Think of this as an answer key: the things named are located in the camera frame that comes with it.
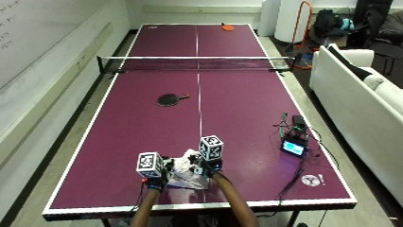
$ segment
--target white box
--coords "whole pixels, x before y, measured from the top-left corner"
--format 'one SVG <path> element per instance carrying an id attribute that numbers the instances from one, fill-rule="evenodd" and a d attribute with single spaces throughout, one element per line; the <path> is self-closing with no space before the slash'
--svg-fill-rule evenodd
<path id="1" fill-rule="evenodd" d="M 136 171 L 144 178 L 161 177 L 162 158 L 158 152 L 145 152 L 138 154 Z"/>
<path id="2" fill-rule="evenodd" d="M 221 159 L 223 156 L 225 143 L 215 135 L 201 138 L 199 151 L 205 161 Z"/>

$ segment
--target backpack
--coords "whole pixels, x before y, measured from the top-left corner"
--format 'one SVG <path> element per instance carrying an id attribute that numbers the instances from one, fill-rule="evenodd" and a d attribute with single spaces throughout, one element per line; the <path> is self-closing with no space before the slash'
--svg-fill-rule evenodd
<path id="1" fill-rule="evenodd" d="M 315 35 L 324 38 L 330 35 L 338 35 L 343 19 L 335 15 L 332 9 L 323 9 L 318 12 L 317 21 L 314 23 Z"/>

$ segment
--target ping pong paddle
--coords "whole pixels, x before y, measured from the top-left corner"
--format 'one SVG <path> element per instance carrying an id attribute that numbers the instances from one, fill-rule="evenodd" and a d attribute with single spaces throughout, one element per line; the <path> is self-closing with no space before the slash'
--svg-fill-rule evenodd
<path id="1" fill-rule="evenodd" d="M 189 94 L 184 96 L 177 96 L 176 94 L 165 94 L 158 97 L 157 104 L 162 107 L 176 106 L 181 99 L 189 98 Z"/>
<path id="2" fill-rule="evenodd" d="M 234 26 L 229 26 L 229 25 L 226 25 L 225 23 L 222 23 L 222 29 L 223 29 L 225 31 L 231 31 L 231 30 L 235 29 L 235 27 L 234 27 Z"/>

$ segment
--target black paddle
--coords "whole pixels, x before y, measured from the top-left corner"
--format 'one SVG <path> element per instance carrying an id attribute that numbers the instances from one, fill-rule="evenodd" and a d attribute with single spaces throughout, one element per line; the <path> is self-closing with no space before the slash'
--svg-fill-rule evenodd
<path id="1" fill-rule="evenodd" d="M 181 99 L 189 98 L 189 94 L 184 96 L 177 96 L 176 94 L 165 94 L 157 100 L 157 104 L 164 107 L 176 106 Z"/>

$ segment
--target whiteboard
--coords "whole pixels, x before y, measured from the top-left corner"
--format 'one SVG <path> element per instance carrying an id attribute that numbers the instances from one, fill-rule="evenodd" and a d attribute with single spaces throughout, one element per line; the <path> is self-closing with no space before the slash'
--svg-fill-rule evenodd
<path id="1" fill-rule="evenodd" d="M 0 1 L 0 90 L 106 1 Z"/>

